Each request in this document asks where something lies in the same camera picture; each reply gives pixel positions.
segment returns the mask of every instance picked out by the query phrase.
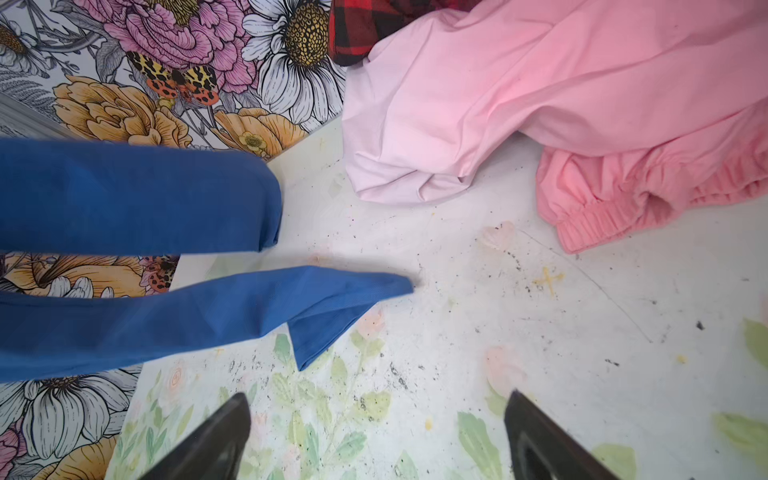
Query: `pink fabric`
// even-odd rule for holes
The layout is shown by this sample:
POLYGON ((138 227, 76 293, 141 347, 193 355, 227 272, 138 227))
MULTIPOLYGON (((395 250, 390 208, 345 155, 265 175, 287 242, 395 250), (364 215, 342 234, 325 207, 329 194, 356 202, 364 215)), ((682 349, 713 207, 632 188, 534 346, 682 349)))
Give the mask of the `pink fabric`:
POLYGON ((385 38, 347 71, 363 200, 466 189, 516 130, 547 147, 539 213, 574 253, 768 189, 768 2, 484 0, 385 38))

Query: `white floor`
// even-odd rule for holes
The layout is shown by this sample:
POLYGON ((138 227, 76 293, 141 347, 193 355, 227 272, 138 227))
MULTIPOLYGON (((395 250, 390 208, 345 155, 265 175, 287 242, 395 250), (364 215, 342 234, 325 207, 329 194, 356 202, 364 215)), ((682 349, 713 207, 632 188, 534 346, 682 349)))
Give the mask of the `white floor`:
MULTIPOLYGON (((263 428, 252 430, 241 478, 272 472, 279 480, 279 471, 286 480, 297 472, 348 480, 355 469, 357 478, 501 480, 511 478, 509 451, 489 386, 502 396, 515 387, 587 449, 610 444, 600 451, 618 455, 608 461, 624 469, 625 480, 765 478, 768 465, 761 471, 756 457, 768 458, 768 427, 749 424, 750 455, 716 427, 724 417, 713 415, 768 422, 768 366, 747 348, 744 321, 768 315, 760 309, 768 294, 768 197, 692 210, 664 229, 568 256, 536 213, 539 149, 515 136, 464 194, 408 208, 355 197, 339 161, 338 121, 291 148, 270 163, 285 199, 277 247, 182 257, 174 289, 313 263, 401 273, 415 293, 365 320, 363 347, 349 333, 334 346, 346 367, 338 398, 336 360, 294 373, 275 361, 273 334, 148 363, 129 424, 153 428, 151 397, 172 389, 155 382, 182 365, 184 393, 159 395, 166 413, 199 406, 185 432, 202 421, 202 405, 215 409, 222 388, 257 386, 251 408, 263 428), (360 348, 381 353, 366 359, 360 348), (288 379, 289 393, 276 390, 276 374, 288 379), (312 398, 302 394, 306 382, 312 398), (381 404, 367 419, 359 415, 366 400, 381 404), (296 450, 302 423, 319 449, 314 469, 296 450), (361 445, 355 433, 363 434, 361 445)), ((744 432, 740 423, 731 429, 744 432)), ((178 440, 167 441, 162 451, 178 440)), ((125 478, 146 463, 137 460, 136 475, 125 478)), ((118 468, 113 460, 108 478, 121 478, 118 468)))

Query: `yellow flower illustration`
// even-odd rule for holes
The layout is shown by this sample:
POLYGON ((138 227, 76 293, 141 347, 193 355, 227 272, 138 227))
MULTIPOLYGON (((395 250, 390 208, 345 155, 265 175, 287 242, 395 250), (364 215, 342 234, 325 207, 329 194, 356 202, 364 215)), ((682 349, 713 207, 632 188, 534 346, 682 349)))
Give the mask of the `yellow flower illustration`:
POLYGON ((72 450, 59 463, 43 468, 32 480, 101 480, 107 474, 118 435, 72 450))
POLYGON ((192 143, 189 127, 138 88, 102 84, 86 77, 68 75, 67 79, 70 84, 53 89, 54 108, 76 134, 131 145, 186 148, 192 143))
POLYGON ((271 160, 283 150, 306 137, 307 133, 283 115, 263 108, 241 108, 236 114, 218 111, 214 117, 223 130, 214 129, 222 142, 271 160))
POLYGON ((5 255, 3 278, 28 295, 64 296, 69 290, 75 290, 72 295, 76 294, 77 280, 85 277, 89 279, 86 283, 92 286, 86 289, 87 296, 98 298, 105 290, 106 296, 144 296, 145 289, 139 285, 143 272, 138 257, 11 252, 5 255), (59 277, 70 282, 69 288, 56 285, 51 291, 54 280, 59 277))

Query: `moth illustration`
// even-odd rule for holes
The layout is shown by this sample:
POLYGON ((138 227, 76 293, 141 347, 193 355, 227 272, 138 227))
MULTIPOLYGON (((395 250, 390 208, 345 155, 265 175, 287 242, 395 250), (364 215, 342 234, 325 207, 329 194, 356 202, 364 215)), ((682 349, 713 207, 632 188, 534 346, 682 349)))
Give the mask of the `moth illustration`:
POLYGON ((128 60, 147 77, 147 86, 162 98, 209 107, 219 101, 216 72, 208 65, 192 67, 186 71, 165 68, 146 55, 135 51, 127 53, 128 60))

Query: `pink peony illustration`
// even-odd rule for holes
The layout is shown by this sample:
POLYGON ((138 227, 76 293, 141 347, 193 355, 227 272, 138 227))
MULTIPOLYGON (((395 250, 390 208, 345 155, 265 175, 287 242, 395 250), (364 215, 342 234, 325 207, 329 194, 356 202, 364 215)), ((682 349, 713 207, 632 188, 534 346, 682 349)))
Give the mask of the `pink peony illustration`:
POLYGON ((22 418, 9 425, 8 430, 0 435, 0 480, 5 480, 13 468, 11 460, 27 453, 27 442, 22 435, 23 421, 22 418))
POLYGON ((250 40, 238 0, 74 0, 125 51, 169 68, 210 65, 219 89, 243 93, 258 85, 256 65, 240 51, 250 40))

